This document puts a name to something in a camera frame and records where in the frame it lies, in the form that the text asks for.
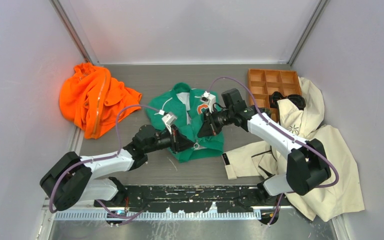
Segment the green varsity jacket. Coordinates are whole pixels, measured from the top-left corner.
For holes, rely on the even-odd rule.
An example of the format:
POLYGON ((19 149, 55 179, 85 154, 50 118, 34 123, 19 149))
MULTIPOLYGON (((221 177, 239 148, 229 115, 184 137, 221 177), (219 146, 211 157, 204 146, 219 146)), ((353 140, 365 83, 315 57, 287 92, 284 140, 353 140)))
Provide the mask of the green varsity jacket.
POLYGON ((202 113, 206 110, 201 102, 201 96, 205 91, 199 88, 191 88, 184 82, 177 83, 173 88, 155 98, 148 106, 165 112, 172 112, 177 116, 174 122, 179 132, 195 144, 192 148, 173 156, 180 162, 190 160, 220 157, 224 152, 225 139, 222 133, 216 136, 198 137, 203 124, 202 113))

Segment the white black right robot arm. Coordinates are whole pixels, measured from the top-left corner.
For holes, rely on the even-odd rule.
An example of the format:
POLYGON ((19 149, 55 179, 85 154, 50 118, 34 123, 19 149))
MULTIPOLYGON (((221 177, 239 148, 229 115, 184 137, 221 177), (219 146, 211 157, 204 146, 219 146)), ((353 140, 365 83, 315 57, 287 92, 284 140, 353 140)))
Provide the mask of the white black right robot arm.
POLYGON ((285 173, 270 176, 257 185, 261 204, 271 205, 285 193, 303 196, 331 177, 331 165, 319 140, 307 141, 274 122, 263 108, 247 106, 236 88, 223 92, 222 99, 224 107, 217 110, 213 94, 206 91, 201 96, 208 108, 202 113, 198 137, 215 136, 224 126, 235 125, 266 141, 286 159, 285 173))

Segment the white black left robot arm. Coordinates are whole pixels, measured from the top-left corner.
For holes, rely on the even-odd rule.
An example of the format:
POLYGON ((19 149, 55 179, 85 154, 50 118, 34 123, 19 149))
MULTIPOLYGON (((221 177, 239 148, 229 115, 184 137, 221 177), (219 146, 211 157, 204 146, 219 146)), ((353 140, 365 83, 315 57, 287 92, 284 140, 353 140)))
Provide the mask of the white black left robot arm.
POLYGON ((65 153, 42 177, 39 185, 49 197, 51 213, 65 211, 78 202, 104 201, 121 206, 126 193, 120 181, 111 177, 116 172, 129 172, 148 161, 148 153, 170 149, 174 153, 191 149, 195 142, 171 125, 157 130, 143 125, 132 141, 120 150, 79 156, 74 151, 65 153))

